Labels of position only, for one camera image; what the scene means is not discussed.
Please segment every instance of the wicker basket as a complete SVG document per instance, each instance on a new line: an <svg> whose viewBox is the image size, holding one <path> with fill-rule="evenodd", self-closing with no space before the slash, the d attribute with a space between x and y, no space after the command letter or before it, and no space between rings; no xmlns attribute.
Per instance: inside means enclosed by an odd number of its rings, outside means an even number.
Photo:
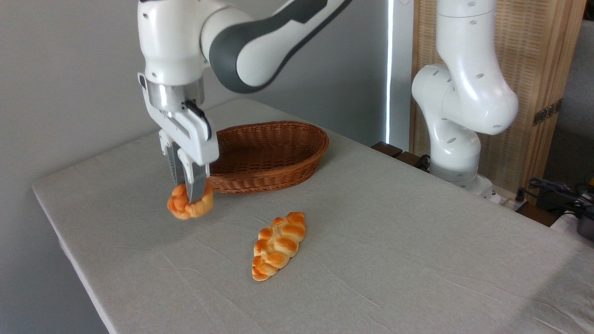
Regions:
<svg viewBox="0 0 594 334"><path fill-rule="evenodd" d="M209 183L228 194L258 193L300 184L328 149L324 130L303 122L240 125L217 132L220 157Z"/></svg>

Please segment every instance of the braided bread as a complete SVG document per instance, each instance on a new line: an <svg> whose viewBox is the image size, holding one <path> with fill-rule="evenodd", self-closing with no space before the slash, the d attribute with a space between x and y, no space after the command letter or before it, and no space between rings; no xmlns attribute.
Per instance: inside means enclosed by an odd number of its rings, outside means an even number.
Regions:
<svg viewBox="0 0 594 334"><path fill-rule="evenodd" d="M305 215L291 212L285 218L275 218L271 226L263 228L254 245L252 277L266 281L284 268L299 250L305 237Z"/></svg>
<svg viewBox="0 0 594 334"><path fill-rule="evenodd" d="M177 219L182 220L200 217L210 211L213 206L213 187L210 186L208 181L206 182L202 200L189 204L186 186L185 183L182 183L173 189L171 197L167 202L167 209L169 209Z"/></svg>

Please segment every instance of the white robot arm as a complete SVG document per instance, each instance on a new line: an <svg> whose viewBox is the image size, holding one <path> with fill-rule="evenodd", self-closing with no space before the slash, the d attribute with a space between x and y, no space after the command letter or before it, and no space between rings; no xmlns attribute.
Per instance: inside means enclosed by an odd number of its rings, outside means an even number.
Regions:
<svg viewBox="0 0 594 334"><path fill-rule="evenodd" d="M138 74L150 116L162 128L162 152L193 203L219 157L216 131L200 110L203 70L238 93L268 86L289 58L351 0L291 0L254 21L217 0L140 0L138 32L146 60Z"/></svg>
<svg viewBox="0 0 594 334"><path fill-rule="evenodd" d="M474 131L499 134L518 109L495 56L496 7L497 0L438 0L436 46L446 66L424 67L412 85L429 129L431 173L486 198L492 184L477 174Z"/></svg>

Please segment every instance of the gray wall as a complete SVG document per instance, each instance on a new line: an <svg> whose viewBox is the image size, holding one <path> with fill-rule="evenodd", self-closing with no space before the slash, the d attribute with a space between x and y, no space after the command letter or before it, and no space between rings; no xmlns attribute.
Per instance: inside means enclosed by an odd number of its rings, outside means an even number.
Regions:
<svg viewBox="0 0 594 334"><path fill-rule="evenodd" d="M594 21L583 21L545 179L573 186L594 172Z"/></svg>
<svg viewBox="0 0 594 334"><path fill-rule="evenodd" d="M234 2L258 18L284 0ZM251 98L367 145L382 140L386 7L353 1ZM135 18L132 0L0 2L0 333L106 332L30 187L156 130L136 82ZM205 109L236 97L209 71L205 81ZM407 120L408 108L398 113Z"/></svg>

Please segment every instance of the white tablecloth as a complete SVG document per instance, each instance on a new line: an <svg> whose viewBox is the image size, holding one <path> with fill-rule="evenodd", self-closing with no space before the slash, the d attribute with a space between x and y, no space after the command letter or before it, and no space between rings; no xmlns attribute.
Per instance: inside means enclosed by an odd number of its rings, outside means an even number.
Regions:
<svg viewBox="0 0 594 334"><path fill-rule="evenodd" d="M295 119L246 99L217 129ZM292 188L215 194L188 221L157 134L35 193L112 333L592 333L594 251L335 133ZM297 255L251 277L258 231L305 213Z"/></svg>

